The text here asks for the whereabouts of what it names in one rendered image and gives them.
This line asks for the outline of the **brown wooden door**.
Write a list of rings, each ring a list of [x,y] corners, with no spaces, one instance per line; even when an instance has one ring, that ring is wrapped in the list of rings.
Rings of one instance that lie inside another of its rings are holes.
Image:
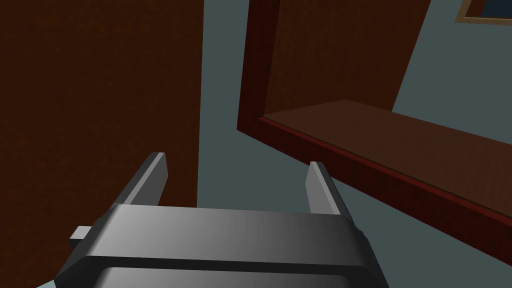
[[[0,288],[58,274],[69,237],[152,152],[197,205],[204,0],[0,0]]]
[[[281,0],[266,114],[350,100],[390,111],[431,0]]]

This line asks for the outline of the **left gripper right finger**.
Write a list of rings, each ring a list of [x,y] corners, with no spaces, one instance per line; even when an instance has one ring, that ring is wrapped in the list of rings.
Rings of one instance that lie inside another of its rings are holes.
[[[309,164],[305,189],[311,213],[341,215],[348,220],[353,219],[322,162],[312,161]]]

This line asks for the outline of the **framed wall picture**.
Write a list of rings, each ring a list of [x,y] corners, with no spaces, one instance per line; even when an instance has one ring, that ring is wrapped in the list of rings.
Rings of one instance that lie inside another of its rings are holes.
[[[455,22],[512,26],[512,0],[462,0]]]

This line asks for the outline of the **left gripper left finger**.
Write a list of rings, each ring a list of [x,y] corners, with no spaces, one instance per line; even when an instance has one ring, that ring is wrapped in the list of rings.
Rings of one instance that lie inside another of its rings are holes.
[[[166,154],[151,153],[119,194],[119,204],[157,206],[167,179]]]

